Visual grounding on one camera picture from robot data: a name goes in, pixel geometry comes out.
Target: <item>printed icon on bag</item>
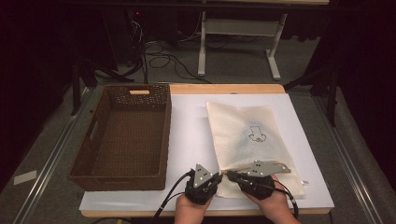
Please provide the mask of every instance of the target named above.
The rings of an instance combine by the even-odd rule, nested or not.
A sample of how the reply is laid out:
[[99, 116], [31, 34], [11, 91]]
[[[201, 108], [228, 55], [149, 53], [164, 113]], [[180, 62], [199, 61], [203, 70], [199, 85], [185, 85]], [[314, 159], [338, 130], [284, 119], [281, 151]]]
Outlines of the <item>printed icon on bag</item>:
[[250, 126], [251, 134], [249, 138], [255, 142], [263, 142], [267, 138], [265, 134], [262, 133], [259, 126]]

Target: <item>white cloth bag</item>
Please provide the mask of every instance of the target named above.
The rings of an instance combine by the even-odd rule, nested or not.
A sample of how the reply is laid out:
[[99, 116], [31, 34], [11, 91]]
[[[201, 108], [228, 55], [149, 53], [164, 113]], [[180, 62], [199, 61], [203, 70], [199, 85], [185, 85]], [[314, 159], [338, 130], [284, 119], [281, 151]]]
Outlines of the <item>white cloth bag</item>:
[[[254, 161], [279, 161], [290, 173], [276, 174], [296, 196], [305, 195], [293, 160], [279, 134], [271, 106], [234, 107], [206, 102], [210, 130], [220, 171], [249, 167]], [[225, 175], [217, 191], [224, 198], [246, 197]]]

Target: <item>human hand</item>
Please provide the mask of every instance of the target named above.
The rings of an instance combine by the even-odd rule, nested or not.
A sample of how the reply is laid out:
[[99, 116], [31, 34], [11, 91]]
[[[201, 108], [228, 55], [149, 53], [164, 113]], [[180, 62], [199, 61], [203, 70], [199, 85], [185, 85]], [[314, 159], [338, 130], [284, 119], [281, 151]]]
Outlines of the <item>human hand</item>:
[[[272, 175], [272, 178], [277, 181], [276, 176]], [[275, 187], [277, 189], [284, 189], [279, 183], [275, 182]], [[300, 223], [291, 213], [288, 200], [284, 193], [275, 191], [272, 193], [271, 197], [264, 200], [259, 200], [250, 194], [245, 193], [245, 195], [254, 203], [256, 203], [262, 213], [269, 219], [271, 219], [275, 224], [294, 224]]]
[[200, 224], [212, 198], [206, 204], [199, 205], [192, 203], [186, 195], [180, 195], [176, 201], [175, 224]]

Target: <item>brown woven basket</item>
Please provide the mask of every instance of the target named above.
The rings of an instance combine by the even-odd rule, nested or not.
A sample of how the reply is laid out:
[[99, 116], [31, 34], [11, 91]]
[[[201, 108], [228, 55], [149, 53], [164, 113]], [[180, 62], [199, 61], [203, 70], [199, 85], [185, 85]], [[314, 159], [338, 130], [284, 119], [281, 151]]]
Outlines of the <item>brown woven basket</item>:
[[87, 191], [165, 188], [168, 85], [105, 86], [69, 178]]

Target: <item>gray carpet floor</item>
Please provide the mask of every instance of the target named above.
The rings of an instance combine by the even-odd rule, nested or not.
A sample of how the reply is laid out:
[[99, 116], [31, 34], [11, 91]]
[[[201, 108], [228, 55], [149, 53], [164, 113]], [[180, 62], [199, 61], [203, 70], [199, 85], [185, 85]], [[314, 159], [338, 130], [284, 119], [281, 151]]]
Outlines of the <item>gray carpet floor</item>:
[[[296, 39], [281, 40], [276, 61], [282, 76], [280, 81], [273, 81], [263, 51], [271, 41], [260, 39], [249, 42], [251, 37], [236, 36], [234, 41], [223, 48], [219, 41], [208, 42], [206, 55], [206, 73], [204, 79], [212, 83], [278, 83], [286, 84], [300, 77], [318, 43], [317, 40], [299, 42]], [[153, 45], [147, 49], [148, 81], [202, 83], [191, 78], [186, 69], [174, 61], [158, 58], [150, 53], [167, 53], [175, 55], [186, 65], [189, 72], [196, 74], [198, 46], [190, 42], [189, 46], [178, 48]], [[143, 82], [141, 70], [130, 76], [137, 83]], [[84, 94], [86, 104], [77, 117], [71, 117], [72, 92], [64, 96], [64, 103], [48, 118], [42, 133], [21, 163], [14, 176], [37, 170], [37, 175], [48, 167], [46, 162], [52, 151], [64, 140], [59, 160], [54, 163], [53, 172], [49, 172], [49, 181], [42, 186], [42, 191], [35, 196], [31, 209], [26, 212], [23, 204], [31, 198], [30, 191], [35, 180], [13, 185], [10, 179], [0, 195], [0, 223], [92, 223], [95, 218], [84, 217], [79, 211], [83, 190], [68, 180], [73, 159], [78, 151], [83, 134], [86, 132], [92, 111], [95, 109], [103, 85], [114, 80], [99, 78], [99, 86], [89, 89]], [[300, 122], [303, 125], [308, 142], [318, 162], [320, 171], [328, 184], [335, 207], [330, 215], [300, 215], [303, 223], [396, 223], [394, 192], [380, 171], [375, 159], [362, 139], [359, 129], [347, 109], [342, 92], [337, 92], [335, 111], [336, 127], [333, 128], [324, 116], [323, 102], [326, 99], [311, 97], [309, 86], [296, 87], [289, 91]], [[64, 128], [74, 122], [65, 139], [59, 139]], [[205, 223], [263, 223], [261, 217], [238, 219], [218, 219], [208, 217]], [[147, 219], [134, 219], [134, 223], [147, 223]], [[162, 220], [172, 223], [172, 218]], [[117, 223], [108, 220], [104, 223]]]

